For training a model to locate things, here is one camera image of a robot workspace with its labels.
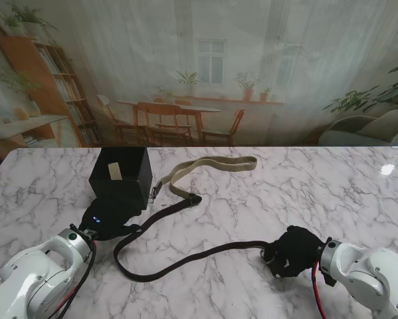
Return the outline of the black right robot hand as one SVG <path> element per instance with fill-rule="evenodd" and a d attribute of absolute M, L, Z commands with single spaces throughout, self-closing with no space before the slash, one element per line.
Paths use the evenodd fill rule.
<path fill-rule="evenodd" d="M 320 260 L 325 243 L 309 230 L 291 225 L 281 237 L 260 252 L 264 263 L 276 278 L 298 276 Z"/>

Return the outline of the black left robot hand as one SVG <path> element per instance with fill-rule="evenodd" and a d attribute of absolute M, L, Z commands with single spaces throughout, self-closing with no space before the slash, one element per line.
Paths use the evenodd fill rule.
<path fill-rule="evenodd" d="M 139 225 L 126 223 L 141 213 L 135 204 L 119 197 L 97 197 L 85 210 L 78 229 L 94 240 L 109 241 L 138 231 Z"/>

